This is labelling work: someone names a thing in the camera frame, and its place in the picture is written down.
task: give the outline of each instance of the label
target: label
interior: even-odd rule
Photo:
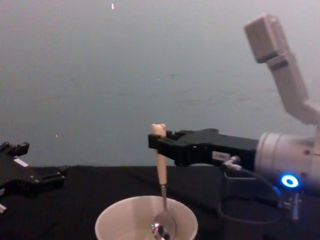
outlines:
[[[219,160],[219,161],[227,161],[230,159],[230,154],[225,153],[225,152],[218,152],[218,151],[213,151],[212,152],[212,159],[214,160]]]
[[[28,167],[29,165],[26,163],[26,162],[24,162],[24,161],[22,161],[21,159],[19,159],[19,158],[16,158],[15,160],[14,160],[17,164],[20,164],[22,167]]]

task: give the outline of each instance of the cup rim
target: cup rim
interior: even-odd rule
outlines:
[[[161,196],[155,196],[155,195],[133,196],[133,197],[122,199],[122,200],[117,201],[117,202],[113,203],[112,205],[108,206],[105,210],[103,210],[100,213],[100,215],[98,216],[98,218],[95,221],[94,231],[95,231],[95,235],[96,235],[97,239],[98,240],[103,240],[102,237],[100,236],[99,232],[98,232],[98,225],[99,225],[99,222],[101,221],[102,217],[104,216],[105,212],[107,212],[111,208],[114,208],[116,205],[119,205],[121,203],[128,202],[128,201],[132,201],[133,199],[140,199],[140,198],[162,198],[162,197]],[[176,202],[177,204],[179,204],[182,207],[184,207],[185,210],[187,210],[190,213],[191,218],[193,219],[194,226],[195,226],[195,229],[194,229],[192,235],[190,236],[190,239],[193,240],[196,237],[197,233],[198,233],[198,227],[199,227],[196,215],[194,214],[194,212],[189,207],[187,207],[186,205],[184,205],[180,201],[174,200],[172,198],[167,198],[167,201],[168,202]]]

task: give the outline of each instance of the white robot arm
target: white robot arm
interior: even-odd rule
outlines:
[[[320,106],[309,95],[277,17],[263,14],[244,27],[258,63],[266,63],[284,109],[306,125],[315,126],[314,138],[264,133],[255,157],[255,172],[288,188],[320,192]]]

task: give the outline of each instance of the black table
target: black table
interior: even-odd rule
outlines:
[[[303,200],[301,221],[285,217],[265,227],[225,222],[216,207],[220,172],[213,166],[168,167],[168,197],[187,205],[197,217],[197,240],[320,239],[320,201]],[[95,240],[95,223],[108,206],[125,198],[160,195],[155,167],[92,167],[69,169],[62,189],[34,199],[9,196],[0,216],[1,240]]]

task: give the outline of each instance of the gray wall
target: gray wall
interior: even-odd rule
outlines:
[[[152,123],[311,136],[243,26],[280,17],[320,101],[318,0],[0,0],[0,139],[48,165],[153,165]]]

